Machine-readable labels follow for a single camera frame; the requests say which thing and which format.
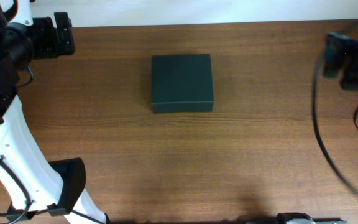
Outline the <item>black cardboard box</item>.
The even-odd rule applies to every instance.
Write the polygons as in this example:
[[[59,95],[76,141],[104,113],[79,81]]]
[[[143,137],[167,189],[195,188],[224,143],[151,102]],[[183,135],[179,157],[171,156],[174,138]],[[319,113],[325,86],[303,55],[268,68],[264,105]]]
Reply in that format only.
[[[213,76],[209,54],[152,56],[152,111],[211,112]]]

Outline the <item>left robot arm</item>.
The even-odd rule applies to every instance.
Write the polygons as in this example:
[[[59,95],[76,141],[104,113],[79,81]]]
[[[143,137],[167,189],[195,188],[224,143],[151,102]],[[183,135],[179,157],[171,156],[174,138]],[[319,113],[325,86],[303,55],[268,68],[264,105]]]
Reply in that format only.
[[[0,181],[11,197],[8,223],[48,213],[70,223],[108,223],[85,189],[82,159],[48,161],[32,136],[17,91],[35,59],[75,52],[66,12],[32,16],[30,1],[0,1]]]

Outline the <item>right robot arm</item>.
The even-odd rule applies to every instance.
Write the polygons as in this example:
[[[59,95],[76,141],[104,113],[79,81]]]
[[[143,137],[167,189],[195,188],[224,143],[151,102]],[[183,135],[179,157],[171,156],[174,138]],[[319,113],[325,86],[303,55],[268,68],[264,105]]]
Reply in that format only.
[[[346,91],[358,91],[358,40],[335,32],[326,38],[323,76],[336,78],[340,73],[340,86]]]

